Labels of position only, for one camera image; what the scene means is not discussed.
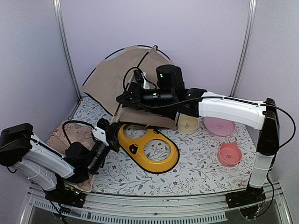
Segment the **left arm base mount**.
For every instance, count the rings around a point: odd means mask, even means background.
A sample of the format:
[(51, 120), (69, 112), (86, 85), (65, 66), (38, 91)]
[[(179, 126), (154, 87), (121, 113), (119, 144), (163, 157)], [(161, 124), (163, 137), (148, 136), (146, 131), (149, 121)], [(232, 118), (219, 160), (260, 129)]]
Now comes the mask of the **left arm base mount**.
[(56, 188), (51, 191), (45, 191), (45, 198), (49, 201), (56, 202), (59, 205), (68, 205), (76, 208), (83, 208), (86, 194), (77, 189)]

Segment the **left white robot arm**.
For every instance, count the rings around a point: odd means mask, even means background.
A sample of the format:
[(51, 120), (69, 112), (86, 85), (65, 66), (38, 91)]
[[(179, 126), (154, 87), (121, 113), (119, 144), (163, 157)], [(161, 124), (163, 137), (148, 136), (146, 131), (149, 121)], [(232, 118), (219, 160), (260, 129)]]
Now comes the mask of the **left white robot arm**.
[(104, 166), (109, 151), (120, 149), (118, 124), (100, 119), (96, 126), (86, 122), (83, 125), (91, 128), (92, 149), (66, 137), (69, 146), (63, 153), (40, 140), (30, 123), (3, 129), (0, 133), (0, 164), (21, 169), (28, 179), (51, 191), (54, 198), (64, 203), (70, 197), (69, 191), (59, 185), (59, 181), (80, 184), (89, 180)]

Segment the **beige fabric pet tent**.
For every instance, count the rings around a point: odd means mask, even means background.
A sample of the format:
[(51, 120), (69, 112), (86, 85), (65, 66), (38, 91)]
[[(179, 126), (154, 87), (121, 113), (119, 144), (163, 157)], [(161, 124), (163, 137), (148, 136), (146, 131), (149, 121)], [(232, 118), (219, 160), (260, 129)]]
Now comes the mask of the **beige fabric pet tent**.
[(140, 68), (146, 78), (157, 82), (156, 68), (173, 64), (157, 46), (133, 45), (112, 53), (103, 59), (82, 85), (82, 92), (98, 102), (112, 116), (112, 122), (134, 123), (175, 130), (176, 119), (125, 107), (116, 101), (123, 94), (135, 99), (133, 71)]

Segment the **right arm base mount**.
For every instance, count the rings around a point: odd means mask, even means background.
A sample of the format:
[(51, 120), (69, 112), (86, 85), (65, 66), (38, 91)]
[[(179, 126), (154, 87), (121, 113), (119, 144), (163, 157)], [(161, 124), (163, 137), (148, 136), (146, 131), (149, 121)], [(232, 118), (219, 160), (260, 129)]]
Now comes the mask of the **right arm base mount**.
[(264, 206), (265, 199), (263, 187), (257, 189), (249, 185), (245, 190), (226, 194), (228, 207), (231, 209), (244, 206), (244, 208), (240, 209), (240, 213), (246, 219), (257, 218)]

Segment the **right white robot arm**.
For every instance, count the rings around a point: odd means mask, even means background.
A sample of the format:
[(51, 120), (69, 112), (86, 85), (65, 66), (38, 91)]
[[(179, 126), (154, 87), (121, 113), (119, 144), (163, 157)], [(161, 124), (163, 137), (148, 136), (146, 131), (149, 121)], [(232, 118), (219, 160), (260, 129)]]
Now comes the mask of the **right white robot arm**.
[(142, 71), (131, 68), (135, 82), (123, 86), (116, 101), (124, 107), (146, 111), (175, 119), (178, 113), (191, 117), (229, 120), (260, 131), (257, 156), (249, 178), (249, 187), (242, 192), (242, 200), (252, 203), (260, 195), (269, 168), (279, 150), (279, 120), (275, 101), (249, 101), (219, 95), (205, 89), (185, 88), (182, 70), (170, 64), (156, 68), (157, 83), (153, 89), (143, 87)]

